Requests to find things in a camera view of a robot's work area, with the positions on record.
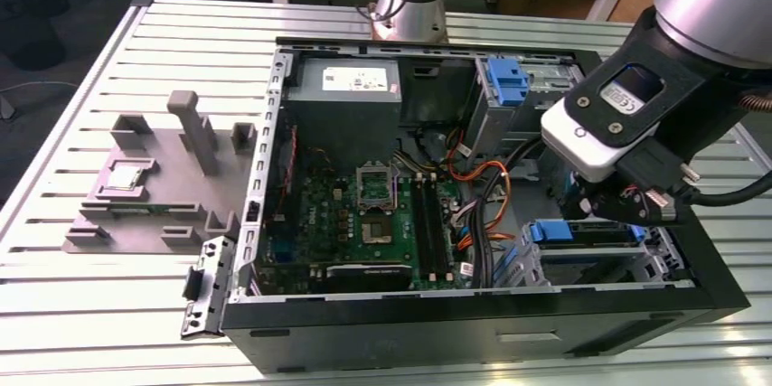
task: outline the screw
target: screw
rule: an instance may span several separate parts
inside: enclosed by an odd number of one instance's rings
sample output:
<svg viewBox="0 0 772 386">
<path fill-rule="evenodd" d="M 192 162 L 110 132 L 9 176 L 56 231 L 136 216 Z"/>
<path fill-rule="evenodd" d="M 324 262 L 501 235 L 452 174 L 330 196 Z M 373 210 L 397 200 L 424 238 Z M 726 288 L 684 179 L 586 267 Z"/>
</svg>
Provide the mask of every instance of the screw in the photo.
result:
<svg viewBox="0 0 772 386">
<path fill-rule="evenodd" d="M 656 203 L 656 205 L 660 208 L 666 207 L 666 205 L 669 204 L 669 201 L 666 200 L 666 198 L 664 196 L 660 195 L 660 193 L 656 190 L 649 190 L 645 194 L 646 194 L 646 198 L 649 198 L 652 200 L 652 202 Z"/>
<path fill-rule="evenodd" d="M 694 183 L 697 183 L 702 179 L 700 174 L 697 174 L 697 171 L 694 171 L 693 168 L 685 163 L 681 164 L 680 170 L 686 175 L 686 178 L 689 178 L 689 180 L 692 180 Z"/>
<path fill-rule="evenodd" d="M 622 125 L 618 122 L 612 122 L 608 125 L 608 131 L 610 131 L 613 134 L 618 135 L 622 132 Z"/>
</svg>

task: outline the slotted aluminum table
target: slotted aluminum table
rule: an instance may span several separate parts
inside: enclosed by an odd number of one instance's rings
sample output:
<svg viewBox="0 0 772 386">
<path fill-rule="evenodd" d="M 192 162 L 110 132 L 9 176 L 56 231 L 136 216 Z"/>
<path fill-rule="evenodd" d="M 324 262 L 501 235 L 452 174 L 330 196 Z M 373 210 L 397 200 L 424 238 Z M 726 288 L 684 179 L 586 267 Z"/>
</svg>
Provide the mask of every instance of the slotted aluminum table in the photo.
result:
<svg viewBox="0 0 772 386">
<path fill-rule="evenodd" d="M 629 31 L 621 24 L 470 14 L 449 14 L 448 27 L 452 42 L 574 47 L 601 55 Z M 226 339 L 181 342 L 180 293 L 196 257 L 68 255 L 58 246 L 113 146 L 108 129 L 118 113 L 145 114 L 152 127 L 177 127 L 166 97 L 190 89 L 216 128 L 258 125 L 280 35 L 350 39 L 369 33 L 342 7 L 190 0 L 130 7 L 0 213 L 0 384 L 770 384 L 768 196 L 697 211 L 753 307 L 614 357 L 264 379 Z M 745 185 L 770 167 L 741 127 L 693 166 L 713 193 Z"/>
</svg>

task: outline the ram slot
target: ram slot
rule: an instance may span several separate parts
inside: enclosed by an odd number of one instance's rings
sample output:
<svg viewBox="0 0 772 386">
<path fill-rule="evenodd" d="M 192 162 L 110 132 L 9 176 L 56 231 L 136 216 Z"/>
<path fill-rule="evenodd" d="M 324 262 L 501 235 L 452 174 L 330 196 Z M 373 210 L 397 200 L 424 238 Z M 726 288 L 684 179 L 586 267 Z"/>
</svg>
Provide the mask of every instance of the ram slot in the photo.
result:
<svg viewBox="0 0 772 386">
<path fill-rule="evenodd" d="M 424 180 L 410 180 L 412 200 L 412 227 L 414 230 L 414 243 L 418 248 L 418 272 L 421 278 L 428 278 L 432 273 L 432 250 L 428 238 L 424 210 Z"/>
<path fill-rule="evenodd" d="M 449 272 L 448 248 L 442 231 L 442 212 L 436 194 L 436 183 L 429 181 L 424 185 L 425 226 L 432 252 L 432 271 L 437 279 L 444 279 Z"/>
</svg>

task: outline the metal bracket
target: metal bracket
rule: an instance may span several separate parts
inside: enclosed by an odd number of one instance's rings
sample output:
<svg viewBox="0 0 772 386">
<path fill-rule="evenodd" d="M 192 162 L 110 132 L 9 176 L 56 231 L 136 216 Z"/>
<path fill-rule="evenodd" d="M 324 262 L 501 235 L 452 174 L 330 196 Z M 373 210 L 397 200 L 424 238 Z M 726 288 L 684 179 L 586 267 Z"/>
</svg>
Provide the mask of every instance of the metal bracket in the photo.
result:
<svg viewBox="0 0 772 386">
<path fill-rule="evenodd" d="M 221 314 L 228 299 L 228 280 L 233 266 L 236 243 L 226 237 L 204 242 L 201 255 L 188 271 L 182 296 L 188 299 L 184 310 L 184 340 L 222 336 Z"/>
</svg>

